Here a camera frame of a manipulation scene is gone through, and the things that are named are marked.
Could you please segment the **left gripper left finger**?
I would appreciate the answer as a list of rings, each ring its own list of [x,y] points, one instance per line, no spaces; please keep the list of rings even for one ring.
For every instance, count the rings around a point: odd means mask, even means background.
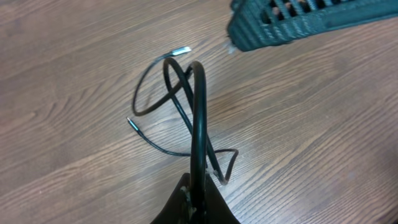
[[[190,221],[187,187],[190,184],[190,174],[184,173],[174,188],[168,201],[151,224],[186,224]]]

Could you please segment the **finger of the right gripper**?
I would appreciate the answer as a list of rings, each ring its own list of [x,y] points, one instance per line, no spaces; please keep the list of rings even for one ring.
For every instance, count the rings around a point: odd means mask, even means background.
[[[226,28],[242,52],[397,16],[396,0],[243,0]]]

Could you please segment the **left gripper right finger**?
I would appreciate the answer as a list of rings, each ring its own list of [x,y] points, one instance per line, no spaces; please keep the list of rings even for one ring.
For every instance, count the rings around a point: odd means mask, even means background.
[[[209,174],[205,182],[206,223],[208,224],[240,224],[229,209],[224,198]]]

